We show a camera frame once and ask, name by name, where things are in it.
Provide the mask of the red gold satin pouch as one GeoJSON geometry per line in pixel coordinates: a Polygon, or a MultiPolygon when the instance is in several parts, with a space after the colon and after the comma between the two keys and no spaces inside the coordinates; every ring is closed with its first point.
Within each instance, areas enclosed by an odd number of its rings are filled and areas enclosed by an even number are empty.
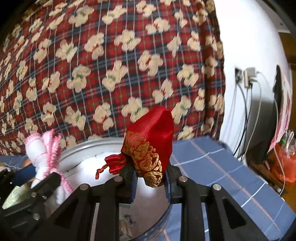
{"type": "Polygon", "coordinates": [[[106,157],[106,164],[97,169],[95,179],[99,179],[107,168],[109,173],[116,175],[122,168],[132,166],[147,186],[161,186],[170,162],[173,135],[171,112],[163,106],[156,106],[128,126],[120,154],[106,157]]]}

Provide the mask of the pink white towel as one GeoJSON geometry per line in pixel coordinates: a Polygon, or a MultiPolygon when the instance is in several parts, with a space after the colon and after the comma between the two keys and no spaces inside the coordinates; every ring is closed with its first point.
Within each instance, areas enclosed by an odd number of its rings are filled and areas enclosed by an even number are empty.
{"type": "Polygon", "coordinates": [[[63,173],[59,171],[59,161],[62,153],[60,140],[62,135],[52,129],[43,134],[34,133],[26,138],[25,151],[36,175],[31,187],[34,188],[51,173],[60,175],[61,183],[55,190],[56,203],[62,204],[73,192],[73,187],[63,173]]]}

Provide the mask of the blue plaid table cloth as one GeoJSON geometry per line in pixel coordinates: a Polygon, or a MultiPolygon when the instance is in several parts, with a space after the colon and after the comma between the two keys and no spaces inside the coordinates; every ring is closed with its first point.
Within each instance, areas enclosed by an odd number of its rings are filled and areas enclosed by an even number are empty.
{"type": "MultiPolygon", "coordinates": [[[[209,138],[173,143],[171,164],[179,167],[187,182],[179,183],[182,203],[170,204],[163,232],[175,240],[284,240],[289,222],[265,213],[255,199],[266,188],[258,180],[252,193],[234,199],[230,192],[241,188],[231,173],[254,174],[209,138]]],[[[116,185],[84,185],[55,210],[30,240],[119,240],[116,185]]]]}

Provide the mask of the orange plastic bag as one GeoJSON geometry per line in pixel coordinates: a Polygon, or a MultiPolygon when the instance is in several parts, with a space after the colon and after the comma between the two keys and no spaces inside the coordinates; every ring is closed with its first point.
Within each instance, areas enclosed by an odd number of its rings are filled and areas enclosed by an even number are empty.
{"type": "Polygon", "coordinates": [[[273,142],[268,159],[271,172],[278,181],[286,185],[295,183],[295,146],[291,145],[287,149],[285,145],[282,147],[273,142]]]}

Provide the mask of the red plaid bear blanket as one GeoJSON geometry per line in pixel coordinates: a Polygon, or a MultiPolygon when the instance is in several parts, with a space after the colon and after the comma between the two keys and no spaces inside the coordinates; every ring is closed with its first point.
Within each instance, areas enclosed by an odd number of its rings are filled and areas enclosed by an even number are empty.
{"type": "Polygon", "coordinates": [[[1,1],[1,154],[122,137],[158,105],[174,140],[218,140],[223,64],[214,1],[1,1]]]}

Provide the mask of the pink patterned hanging cloth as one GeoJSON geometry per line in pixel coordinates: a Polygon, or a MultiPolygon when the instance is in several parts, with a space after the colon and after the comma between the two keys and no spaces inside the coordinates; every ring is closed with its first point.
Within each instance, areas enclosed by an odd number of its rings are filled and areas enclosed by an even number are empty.
{"type": "Polygon", "coordinates": [[[280,142],[280,139],[288,130],[292,112],[292,86],[279,65],[276,66],[273,93],[276,100],[273,105],[272,115],[271,136],[273,138],[268,151],[272,150],[276,143],[280,142]]]}

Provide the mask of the wall power socket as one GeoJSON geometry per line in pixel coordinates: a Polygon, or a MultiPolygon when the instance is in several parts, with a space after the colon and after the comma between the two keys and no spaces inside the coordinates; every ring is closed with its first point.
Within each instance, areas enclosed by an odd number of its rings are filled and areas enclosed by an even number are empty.
{"type": "Polygon", "coordinates": [[[235,82],[242,83],[246,89],[250,88],[250,81],[247,70],[241,70],[240,68],[235,68],[235,82]]]}

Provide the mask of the white wall charger plug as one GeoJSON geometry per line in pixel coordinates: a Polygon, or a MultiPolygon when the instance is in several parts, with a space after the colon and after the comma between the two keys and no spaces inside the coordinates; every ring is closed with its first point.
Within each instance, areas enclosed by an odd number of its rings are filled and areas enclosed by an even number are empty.
{"type": "Polygon", "coordinates": [[[246,74],[248,78],[256,78],[257,77],[257,71],[255,67],[248,67],[246,68],[246,74]]]}

